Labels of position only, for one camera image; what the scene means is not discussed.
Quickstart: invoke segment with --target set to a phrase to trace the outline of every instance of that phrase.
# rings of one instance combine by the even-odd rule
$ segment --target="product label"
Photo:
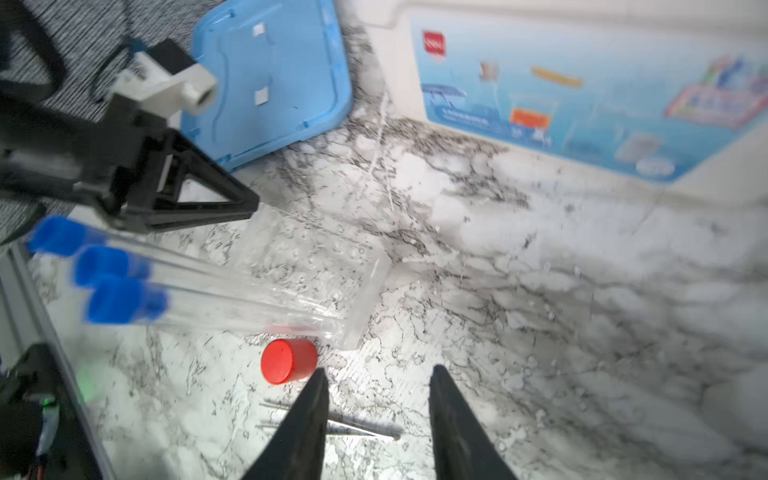
[[[768,42],[416,12],[430,121],[671,182],[768,112]]]

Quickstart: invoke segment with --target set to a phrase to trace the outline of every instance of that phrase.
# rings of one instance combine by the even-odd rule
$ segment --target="red cylinder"
[[[274,340],[261,354],[261,374],[272,385],[304,379],[315,367],[317,349],[307,339]]]

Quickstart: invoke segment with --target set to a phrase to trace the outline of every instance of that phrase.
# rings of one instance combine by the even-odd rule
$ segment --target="wire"
[[[103,93],[101,95],[98,95],[98,82],[101,79],[101,76],[104,73],[104,70],[107,69],[109,65],[112,64],[112,62],[115,60],[115,58],[120,55],[123,51],[127,51],[128,55],[125,57],[125,62],[123,63],[123,68],[128,68],[128,66],[131,65],[131,60],[133,60],[133,55],[131,54],[131,44],[134,41],[134,23],[131,19],[131,3],[130,0],[122,0],[123,3],[123,19],[125,23],[125,33],[123,37],[122,43],[117,45],[115,48],[112,49],[112,51],[107,55],[107,57],[101,61],[98,68],[96,69],[96,73],[94,73],[94,76],[91,77],[91,85],[88,89],[88,95],[91,97],[91,101],[94,103],[100,104],[104,101],[107,94]]]

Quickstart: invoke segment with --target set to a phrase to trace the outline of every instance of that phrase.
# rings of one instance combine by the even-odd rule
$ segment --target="test tube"
[[[104,245],[151,258],[157,262],[180,266],[219,278],[250,277],[223,266],[200,260],[183,253],[123,237],[115,233],[88,227],[82,223],[58,215],[46,217],[36,228],[29,242],[32,252],[52,253],[60,257],[72,257],[88,245]]]
[[[311,299],[259,280],[211,276],[101,245],[90,245],[82,250],[74,265],[74,283],[93,288],[106,276],[146,280],[162,286],[241,298],[320,315],[329,313]]]
[[[151,324],[244,333],[316,336],[343,334],[339,319],[212,293],[108,276],[91,294],[92,323]]]

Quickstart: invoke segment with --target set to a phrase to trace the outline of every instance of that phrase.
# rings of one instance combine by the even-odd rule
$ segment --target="blue plastic lid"
[[[228,0],[197,24],[190,55],[219,90],[181,130],[224,170],[328,131],[352,107],[333,0]]]
[[[44,218],[32,232],[29,250],[71,257],[85,245],[101,245],[107,236],[66,217]]]
[[[151,274],[152,262],[148,258],[101,245],[86,247],[74,265],[74,283],[78,286],[96,286],[104,276],[146,280]]]
[[[102,277],[88,302],[88,321],[125,325],[154,321],[168,308],[164,289],[135,278]]]

